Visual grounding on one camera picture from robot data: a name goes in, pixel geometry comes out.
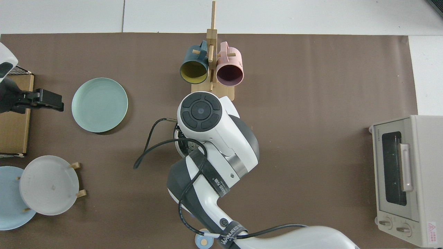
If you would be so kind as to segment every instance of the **blue mug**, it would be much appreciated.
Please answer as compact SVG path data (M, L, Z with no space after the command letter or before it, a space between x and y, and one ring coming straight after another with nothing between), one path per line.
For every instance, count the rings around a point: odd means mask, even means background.
M180 67L180 75L191 84L200 84L208 78L209 62L208 43L203 40L199 45L193 45L186 51L185 59Z

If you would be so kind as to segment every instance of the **mug handle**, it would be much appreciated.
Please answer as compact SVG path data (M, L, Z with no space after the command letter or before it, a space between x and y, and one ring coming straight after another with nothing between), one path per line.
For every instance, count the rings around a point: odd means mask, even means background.
M228 47L228 42L222 42L220 44L220 57L229 62Z
M198 60L202 61L205 59L206 54L208 53L208 42L203 40L200 44L200 54L198 55Z

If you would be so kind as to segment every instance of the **warning label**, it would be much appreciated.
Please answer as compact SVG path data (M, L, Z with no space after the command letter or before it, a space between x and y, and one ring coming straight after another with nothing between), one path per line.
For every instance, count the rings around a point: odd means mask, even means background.
M437 244L437 225L435 222L427 223L427 241L429 244Z

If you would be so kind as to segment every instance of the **white plate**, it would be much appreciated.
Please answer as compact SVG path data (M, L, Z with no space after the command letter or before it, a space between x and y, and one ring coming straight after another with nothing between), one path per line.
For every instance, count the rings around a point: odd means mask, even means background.
M27 208L20 196L20 181L23 169L13 166L0 167L0 230L11 230L23 226L35 215L34 210L23 212Z
M20 194L32 210L57 215L77 199L78 177L70 164L57 156L41 156L26 166L20 179Z

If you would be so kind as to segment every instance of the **light blue plate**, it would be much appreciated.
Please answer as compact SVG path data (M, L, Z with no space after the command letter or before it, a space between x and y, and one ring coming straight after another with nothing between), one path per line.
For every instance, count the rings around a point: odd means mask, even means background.
M116 127L128 110L128 96L119 83L95 78L84 83L72 99L72 116L90 132L106 132Z
M23 169L13 166L0 167L0 230L11 230L23 226L35 215L34 210L23 212L27 208L20 195L20 181Z

